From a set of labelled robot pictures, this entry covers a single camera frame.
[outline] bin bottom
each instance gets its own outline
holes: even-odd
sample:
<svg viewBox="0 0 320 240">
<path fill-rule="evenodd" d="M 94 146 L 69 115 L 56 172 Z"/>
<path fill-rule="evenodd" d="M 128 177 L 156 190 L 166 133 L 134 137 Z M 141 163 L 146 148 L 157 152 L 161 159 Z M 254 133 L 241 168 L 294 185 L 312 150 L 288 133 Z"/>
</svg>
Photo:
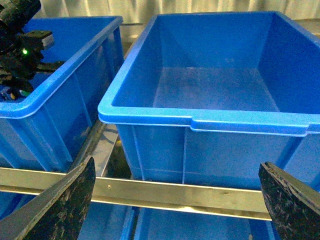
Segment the bin bottom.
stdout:
<svg viewBox="0 0 320 240">
<path fill-rule="evenodd" d="M 164 67 L 153 107 L 279 112 L 257 68 Z"/>
</svg>

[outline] metal bar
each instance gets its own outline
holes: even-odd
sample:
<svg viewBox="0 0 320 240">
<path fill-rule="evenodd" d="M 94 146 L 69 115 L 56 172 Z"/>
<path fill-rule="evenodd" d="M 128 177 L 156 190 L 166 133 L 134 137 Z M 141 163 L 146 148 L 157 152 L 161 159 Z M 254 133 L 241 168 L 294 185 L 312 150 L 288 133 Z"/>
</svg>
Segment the metal bar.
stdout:
<svg viewBox="0 0 320 240">
<path fill-rule="evenodd" d="M 64 175 L 0 168 L 0 191 L 38 195 Z M 97 177 L 92 201 L 271 221 L 256 190 Z"/>
</svg>

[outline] robotic arm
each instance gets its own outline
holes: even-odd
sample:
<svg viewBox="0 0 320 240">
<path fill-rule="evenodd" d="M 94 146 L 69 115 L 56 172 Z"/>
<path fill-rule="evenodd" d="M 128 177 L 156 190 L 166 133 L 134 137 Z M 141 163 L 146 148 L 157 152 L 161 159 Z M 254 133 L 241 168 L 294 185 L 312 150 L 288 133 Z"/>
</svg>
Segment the robotic arm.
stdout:
<svg viewBox="0 0 320 240">
<path fill-rule="evenodd" d="M 43 63 L 41 51 L 51 47 L 51 31 L 23 32 L 23 27 L 41 9 L 39 0 L 0 0 L 0 85 L 12 93 L 31 93 L 29 83 L 36 73 L 53 73 L 64 62 Z"/>
</svg>

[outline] metal shelf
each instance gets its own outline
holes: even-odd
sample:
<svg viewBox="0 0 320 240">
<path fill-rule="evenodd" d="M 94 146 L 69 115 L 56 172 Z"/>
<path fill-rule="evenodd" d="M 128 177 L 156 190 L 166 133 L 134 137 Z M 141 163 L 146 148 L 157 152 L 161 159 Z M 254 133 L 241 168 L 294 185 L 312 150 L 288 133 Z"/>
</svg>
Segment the metal shelf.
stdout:
<svg viewBox="0 0 320 240">
<path fill-rule="evenodd" d="M 0 191 L 38 195 L 64 175 L 0 168 Z M 255 190 L 97 177 L 91 201 L 271 221 Z"/>
</svg>

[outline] storage rack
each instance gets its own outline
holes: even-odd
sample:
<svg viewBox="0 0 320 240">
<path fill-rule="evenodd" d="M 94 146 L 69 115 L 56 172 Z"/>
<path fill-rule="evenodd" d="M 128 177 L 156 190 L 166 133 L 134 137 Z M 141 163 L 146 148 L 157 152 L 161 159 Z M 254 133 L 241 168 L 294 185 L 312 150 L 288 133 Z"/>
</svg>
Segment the storage rack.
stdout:
<svg viewBox="0 0 320 240">
<path fill-rule="evenodd" d="M 320 19 L 297 22 L 320 37 Z M 121 26 L 124 52 L 144 27 L 143 24 Z M 271 221 L 261 191 L 104 177 L 117 140 L 116 127 L 97 120 L 71 167 L 89 155 L 94 157 L 97 178 L 93 202 Z M 0 167 L 0 191 L 38 195 L 63 175 Z"/>
</svg>

